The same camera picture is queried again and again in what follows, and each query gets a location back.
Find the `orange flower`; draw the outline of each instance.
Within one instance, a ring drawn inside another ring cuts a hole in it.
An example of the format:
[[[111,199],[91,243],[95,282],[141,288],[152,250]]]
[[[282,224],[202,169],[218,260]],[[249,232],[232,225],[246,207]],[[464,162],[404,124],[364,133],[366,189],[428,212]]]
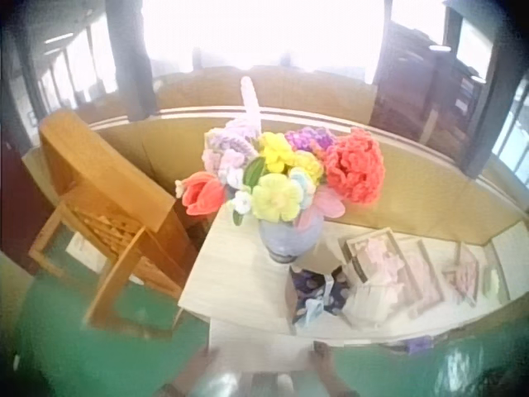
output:
[[[224,203],[224,187],[213,174],[199,171],[182,181],[185,192],[182,204],[188,215],[214,213]]]
[[[384,159],[379,143],[365,130],[351,128],[329,146],[323,160],[327,184],[352,203],[372,203],[384,181]]]

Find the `wooden wall panel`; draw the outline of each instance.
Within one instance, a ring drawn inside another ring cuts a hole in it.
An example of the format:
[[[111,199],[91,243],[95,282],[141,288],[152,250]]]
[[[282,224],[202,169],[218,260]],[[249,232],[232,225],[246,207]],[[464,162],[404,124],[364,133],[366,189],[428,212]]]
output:
[[[498,194],[470,181],[430,234],[483,245],[524,218],[519,209],[506,204]]]
[[[129,125],[116,126],[105,130],[98,130],[97,133],[114,149],[119,151],[123,157],[153,179],[154,173],[150,166],[149,156],[143,147],[141,136],[141,131],[148,129],[148,124],[146,123],[148,121],[138,122],[136,128],[128,128]]]
[[[150,122],[141,136],[156,181],[172,193],[175,179],[202,170],[203,133],[225,122],[221,118]],[[299,127],[286,122],[263,124],[272,131]],[[381,149],[387,173],[379,201],[368,207],[348,205],[338,222],[484,244],[523,218],[519,210],[452,166],[388,143],[381,143]]]
[[[136,124],[149,156],[156,181],[168,192],[174,192],[174,181],[203,170],[204,132],[223,126],[226,119],[184,118],[153,120],[148,128]]]
[[[93,102],[81,105],[75,111],[87,124],[100,122],[109,118],[126,116],[126,109],[118,92],[97,98]]]
[[[348,205],[339,222],[390,226],[395,232],[434,237],[431,229],[458,199],[467,183],[465,177],[424,156],[388,144],[380,146],[386,176],[379,200],[370,206]]]
[[[160,109],[242,105],[241,78],[250,76],[260,105],[317,112],[368,124],[377,89],[357,79],[280,66],[208,68],[164,76],[156,96]]]

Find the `wooden table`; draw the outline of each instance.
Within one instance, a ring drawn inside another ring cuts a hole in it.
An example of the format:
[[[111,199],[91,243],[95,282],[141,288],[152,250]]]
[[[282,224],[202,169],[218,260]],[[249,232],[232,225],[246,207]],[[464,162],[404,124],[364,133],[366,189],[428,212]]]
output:
[[[336,258],[331,268],[345,260],[338,240],[372,231],[367,227],[325,222],[318,247],[326,244]],[[396,233],[398,238],[407,235]],[[433,265],[441,270],[454,265],[456,242],[423,238]],[[411,319],[406,313],[396,316],[377,329],[355,329],[344,320],[324,313],[306,329],[298,329],[299,337],[325,341],[332,345],[394,342],[435,336],[452,328],[471,323],[501,307],[498,297],[483,294],[484,268],[488,265],[481,246],[469,246],[479,260],[479,296],[475,307],[457,303],[455,292],[441,278],[447,301]],[[285,285],[288,267],[269,258],[263,246],[257,221],[245,217],[241,226],[232,223],[231,213],[223,208],[217,215],[203,248],[198,254],[179,305],[201,317],[216,318],[237,325],[268,332],[293,334],[287,317]]]

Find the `white flower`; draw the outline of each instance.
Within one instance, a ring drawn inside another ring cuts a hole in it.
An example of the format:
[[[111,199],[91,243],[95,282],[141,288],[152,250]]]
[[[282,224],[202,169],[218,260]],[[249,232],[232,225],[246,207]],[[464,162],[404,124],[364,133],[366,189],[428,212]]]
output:
[[[174,195],[177,199],[181,199],[185,188],[181,180],[174,181]]]
[[[229,168],[226,175],[226,182],[233,188],[237,190],[242,189],[242,176],[244,171],[242,168]]]
[[[244,190],[239,190],[238,192],[235,192],[235,198],[231,203],[236,212],[240,215],[244,215],[251,210],[251,194]]]

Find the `person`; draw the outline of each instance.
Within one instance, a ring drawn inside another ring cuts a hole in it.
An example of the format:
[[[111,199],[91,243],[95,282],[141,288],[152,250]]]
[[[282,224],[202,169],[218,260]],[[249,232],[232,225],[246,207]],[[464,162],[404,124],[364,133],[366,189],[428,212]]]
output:
[[[172,382],[157,390],[154,397],[184,397],[189,395],[207,368],[215,361],[217,355],[218,350],[207,347],[201,348],[189,360],[183,371]],[[326,343],[314,342],[314,351],[311,352],[310,359],[312,368],[331,397],[360,397],[336,373],[334,354]],[[284,384],[284,377],[285,374],[279,375],[278,381]]]

